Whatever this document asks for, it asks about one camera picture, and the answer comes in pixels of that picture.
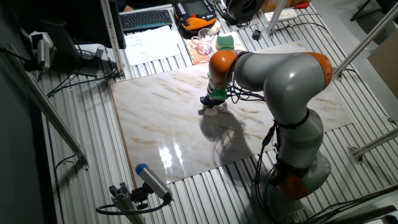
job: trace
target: marble board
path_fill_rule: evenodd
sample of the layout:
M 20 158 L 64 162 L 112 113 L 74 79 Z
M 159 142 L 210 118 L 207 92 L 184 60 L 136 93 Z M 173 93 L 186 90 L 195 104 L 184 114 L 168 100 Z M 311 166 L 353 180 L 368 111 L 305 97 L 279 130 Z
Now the marble board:
M 216 116 L 203 116 L 207 72 L 205 63 L 110 85 L 138 187 L 143 181 L 134 170 L 141 163 L 170 183 L 260 153 L 273 124 L 266 103 L 228 99 Z M 325 132 L 352 123 L 331 86 L 308 107 Z

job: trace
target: paper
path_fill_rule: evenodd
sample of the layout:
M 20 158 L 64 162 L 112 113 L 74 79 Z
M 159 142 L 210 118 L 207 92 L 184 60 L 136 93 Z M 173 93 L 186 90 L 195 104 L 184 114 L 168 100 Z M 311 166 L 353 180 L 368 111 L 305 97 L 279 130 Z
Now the paper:
M 125 52 L 129 65 L 139 65 L 180 54 L 177 45 L 179 38 L 169 26 L 125 36 Z
M 231 35 L 232 38 L 234 39 L 234 48 L 235 50 L 245 50 L 243 47 L 243 44 L 241 40 L 238 37 L 238 34 L 236 32 L 230 32 L 227 34 L 220 34 L 221 37 L 226 37 L 228 35 Z M 200 63 L 206 63 L 209 62 L 210 57 L 217 51 L 216 49 L 216 44 L 217 44 L 217 36 L 215 35 L 213 41 L 211 42 L 211 51 L 207 54 L 201 54 L 198 52 L 198 50 L 195 48 L 191 40 L 186 40 L 185 44 L 188 47 L 189 54 L 192 58 L 192 62 L 194 65 L 200 64 Z

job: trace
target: black device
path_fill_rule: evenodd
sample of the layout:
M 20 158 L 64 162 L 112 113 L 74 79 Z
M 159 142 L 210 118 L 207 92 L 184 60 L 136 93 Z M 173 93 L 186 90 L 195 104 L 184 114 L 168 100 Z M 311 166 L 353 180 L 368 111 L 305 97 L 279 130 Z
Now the black device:
M 120 15 L 123 31 L 150 29 L 173 24 L 168 10 L 134 12 Z
M 231 25 L 248 24 L 253 16 L 260 11 L 264 1 L 265 0 L 225 0 L 226 11 L 221 16 Z
M 173 5 L 175 18 L 181 29 L 198 32 L 217 21 L 213 5 L 207 0 L 188 0 Z
M 95 76 L 101 55 L 81 58 L 75 44 L 102 44 L 111 48 L 108 26 L 99 0 L 13 0 L 11 10 L 26 32 L 47 32 L 56 46 L 50 69 L 60 72 L 79 71 Z M 118 3 L 109 0 L 111 15 L 120 49 L 126 48 Z

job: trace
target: computer keyboard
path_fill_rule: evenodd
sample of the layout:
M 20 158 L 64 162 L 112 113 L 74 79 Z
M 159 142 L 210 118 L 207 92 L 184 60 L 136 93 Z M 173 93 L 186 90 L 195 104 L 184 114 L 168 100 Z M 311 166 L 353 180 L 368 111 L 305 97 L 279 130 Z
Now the computer keyboard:
M 168 10 L 136 12 L 120 16 L 123 31 L 149 29 L 173 23 Z

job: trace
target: metal bracket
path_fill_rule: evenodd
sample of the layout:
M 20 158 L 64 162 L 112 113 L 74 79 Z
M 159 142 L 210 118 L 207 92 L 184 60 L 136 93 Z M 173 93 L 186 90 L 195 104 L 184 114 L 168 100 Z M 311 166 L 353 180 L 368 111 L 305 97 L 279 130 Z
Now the metal bracket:
M 274 30 L 273 29 L 268 33 L 268 38 L 270 40 L 272 40 L 274 38 Z
M 343 72 L 340 72 L 340 73 L 338 74 L 338 76 L 337 76 L 337 80 L 338 80 L 339 82 L 341 82 L 342 79 L 343 79 Z
M 88 162 L 85 162 L 83 164 L 83 170 L 88 170 L 90 168 L 90 166 L 88 165 Z
M 358 157 L 354 156 L 355 152 L 358 152 L 358 150 L 359 149 L 357 147 L 355 147 L 355 146 L 348 146 L 349 153 L 351 153 L 351 155 L 354 157 L 354 159 L 356 160 L 356 162 L 358 164 L 362 164 L 363 163 L 363 155 L 360 155 Z

